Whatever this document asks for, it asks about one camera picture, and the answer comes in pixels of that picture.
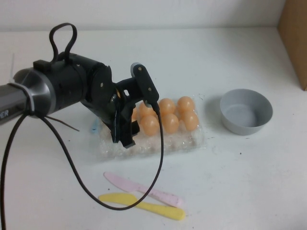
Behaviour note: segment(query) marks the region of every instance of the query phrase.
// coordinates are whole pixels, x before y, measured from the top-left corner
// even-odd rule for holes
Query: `white surface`
[[[285,0],[2,0],[0,30],[276,26]]]
[[[60,50],[68,34],[57,33]],[[14,72],[52,58],[47,32],[2,33],[0,44],[2,84],[12,52]],[[80,32],[73,52],[111,65],[114,81],[130,77],[130,64],[139,61],[161,97],[199,96],[207,148],[166,157],[155,187],[183,197],[187,217],[176,222],[139,209],[100,207],[80,188],[53,134],[28,118],[7,168],[8,230],[307,229],[307,94],[275,28]],[[228,132],[217,113],[219,98],[235,88],[260,92],[274,109],[266,127],[249,137]],[[82,105],[53,116],[81,130],[54,123],[96,196],[119,191],[105,171],[142,184],[153,179],[158,157],[99,160],[97,139],[89,134],[94,116]],[[1,154],[13,124],[1,127]]]

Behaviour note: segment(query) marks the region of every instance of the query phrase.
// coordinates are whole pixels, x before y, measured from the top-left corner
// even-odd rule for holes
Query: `knife handle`
[[[147,211],[159,214],[175,220],[182,220],[186,217],[184,210],[177,207],[169,207],[163,205],[155,205],[145,202],[140,202],[136,207],[145,209]]]
[[[146,193],[147,189],[146,187],[140,186],[138,190],[139,192]],[[173,207],[179,207],[183,204],[183,200],[180,197],[156,189],[152,189],[148,195]]]

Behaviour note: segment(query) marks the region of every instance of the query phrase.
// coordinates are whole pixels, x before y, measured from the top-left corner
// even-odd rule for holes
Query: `white table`
[[[59,50],[70,35],[56,33]],[[307,228],[307,93],[275,28],[84,31],[72,52],[110,65],[115,82],[130,77],[130,65],[138,61],[161,98],[201,98],[197,109],[206,149],[165,157],[156,184],[185,199],[187,217],[174,221],[136,208],[116,212],[99,206],[79,186],[51,131],[27,118],[8,162],[8,230]],[[37,59],[51,60],[48,32],[0,33],[1,84],[9,80],[13,53],[14,73]],[[274,109],[270,123],[249,137],[225,130],[218,115],[220,97],[236,88],[262,93]],[[102,162],[97,136],[89,132],[89,110],[76,104],[53,116],[81,130],[53,122],[96,196],[120,191],[104,171],[151,183],[158,156]],[[1,154],[13,125],[1,126]]]

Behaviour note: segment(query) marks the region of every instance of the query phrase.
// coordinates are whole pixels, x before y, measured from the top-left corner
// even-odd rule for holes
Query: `gray bowl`
[[[273,116],[271,103],[253,90],[237,89],[224,94],[220,102],[222,122],[231,132],[258,132]]]

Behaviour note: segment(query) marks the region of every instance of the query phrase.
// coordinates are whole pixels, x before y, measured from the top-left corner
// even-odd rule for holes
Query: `black wire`
[[[70,126],[70,125],[68,125],[68,124],[65,123],[64,121],[61,121],[61,120],[59,120],[59,119],[56,119],[56,118],[53,118],[53,117],[50,117],[50,116],[45,116],[45,118],[48,118],[48,119],[53,120],[53,121],[60,122],[61,124],[65,125],[65,126],[67,126],[67,127],[69,127],[69,128],[72,128],[73,130],[76,130],[76,131],[80,132],[80,130],[78,130],[78,129],[76,129],[76,128]]]
[[[53,36],[54,36],[54,33],[64,27],[64,26],[67,26],[67,25],[70,25],[72,27],[72,37],[71,37],[71,40],[68,42],[66,48],[65,48],[65,51],[64,51],[64,59],[66,62],[69,61],[69,54],[70,54],[70,51],[71,51],[71,48],[73,46],[73,44],[76,42],[77,40],[77,28],[76,26],[74,26],[73,24],[70,24],[70,23],[62,23],[60,25],[57,25],[55,26],[54,28],[52,28],[52,30],[50,30],[50,33],[49,33],[49,40],[50,40],[50,43],[51,43],[51,46],[52,46],[52,49],[53,49],[53,59],[51,61],[51,63],[54,63],[56,61],[58,61],[58,56],[59,56],[59,52],[58,52],[58,48],[57,48],[57,45],[55,44],[54,40],[53,40]]]
[[[11,131],[10,137],[8,139],[8,143],[6,144],[6,148],[3,155],[2,166],[1,166],[1,178],[0,178],[0,212],[1,212],[1,226],[2,230],[6,230],[5,224],[5,212],[4,212],[4,182],[5,182],[5,171],[6,171],[6,164],[8,162],[8,157],[11,149],[12,142],[14,140],[14,136],[23,122],[23,120],[28,116],[28,114],[23,114],[18,121],[16,122],[13,130]]]
[[[78,171],[71,159],[71,156],[64,144],[64,141],[62,140],[61,136],[59,135],[59,133],[57,132],[57,130],[53,127],[53,125],[43,116],[41,116],[40,114],[35,114],[37,117],[39,117],[50,129],[51,131],[54,133],[54,135],[56,136],[56,138],[58,139],[60,145],[62,146],[63,150],[64,150],[64,153],[67,157],[67,160],[69,162],[69,164],[71,165],[71,168],[72,168],[72,171],[73,173],[75,174],[80,186],[83,188],[83,190],[94,200],[96,201],[98,204],[106,207],[106,208],[109,208],[109,209],[112,209],[112,210],[117,210],[117,211],[123,211],[123,210],[127,210],[127,209],[130,209],[136,205],[138,205],[141,201],[143,201],[147,195],[150,193],[151,189],[153,188],[154,184],[156,183],[158,177],[159,177],[159,174],[160,174],[160,171],[161,171],[161,168],[162,168],[162,164],[163,164],[163,156],[164,156],[164,139],[163,139],[163,128],[162,128],[162,120],[161,120],[161,115],[160,115],[160,112],[159,112],[159,106],[157,104],[155,104],[153,106],[153,109],[156,111],[157,115],[158,115],[158,119],[159,119],[159,125],[160,125],[160,133],[161,133],[161,158],[160,158],[160,163],[159,163],[159,167],[158,167],[158,170],[157,170],[157,173],[153,179],[153,182],[152,184],[150,185],[150,187],[148,188],[147,192],[138,200],[136,201],[134,204],[132,205],[129,205],[129,206],[126,206],[126,207],[113,207],[113,206],[109,206],[103,202],[101,202],[98,198],[96,198],[88,189],[87,187],[84,185],[82,179],[80,178],[79,174],[78,174]],[[28,114],[23,114],[19,119],[18,121],[16,122],[11,134],[10,134],[10,137],[9,137],[9,140],[7,142],[7,145],[6,145],[6,148],[5,148],[5,152],[4,152],[4,155],[3,155],[3,161],[2,161],[2,167],[1,167],[1,179],[0,179],[0,211],[1,211],[1,225],[2,225],[2,230],[6,230],[6,223],[5,223],[5,213],[4,213],[4,185],[5,185],[5,171],[6,171],[6,165],[7,165],[7,161],[8,161],[8,156],[9,156],[9,153],[10,153],[10,148],[11,148],[11,145],[12,145],[12,142],[14,140],[14,136],[20,126],[20,124],[22,123],[22,121],[28,116]]]

